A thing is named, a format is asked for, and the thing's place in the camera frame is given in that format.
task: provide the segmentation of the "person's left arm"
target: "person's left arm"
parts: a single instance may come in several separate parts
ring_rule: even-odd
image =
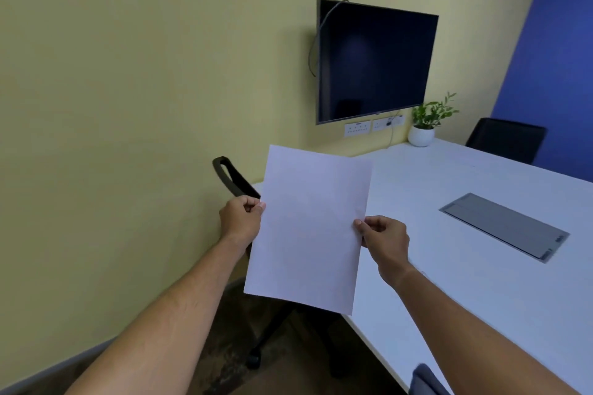
[[[265,204],[241,196],[221,209],[220,240],[163,292],[66,395],[184,395],[233,267],[256,237]]]

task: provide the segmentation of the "potted plant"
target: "potted plant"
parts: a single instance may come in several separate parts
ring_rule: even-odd
[[[428,102],[412,110],[413,125],[408,133],[408,141],[417,147],[426,147],[435,138],[435,127],[441,125],[441,120],[450,118],[459,110],[449,106],[449,101],[456,92],[445,96],[444,102]]]

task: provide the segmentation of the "conference table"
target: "conference table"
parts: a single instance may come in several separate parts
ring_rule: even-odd
[[[374,163],[367,215],[407,225],[410,261],[575,390],[591,393],[593,184],[438,139],[361,156]],[[570,236],[544,264],[439,211],[470,192]],[[451,390],[367,249],[352,316],[344,317],[405,390],[422,362]]]

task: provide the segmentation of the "television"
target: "television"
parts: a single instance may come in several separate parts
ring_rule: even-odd
[[[421,105],[438,19],[317,0],[317,124]]]

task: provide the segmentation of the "sheet of paper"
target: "sheet of paper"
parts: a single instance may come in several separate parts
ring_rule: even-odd
[[[372,162],[271,145],[245,293],[352,314]]]

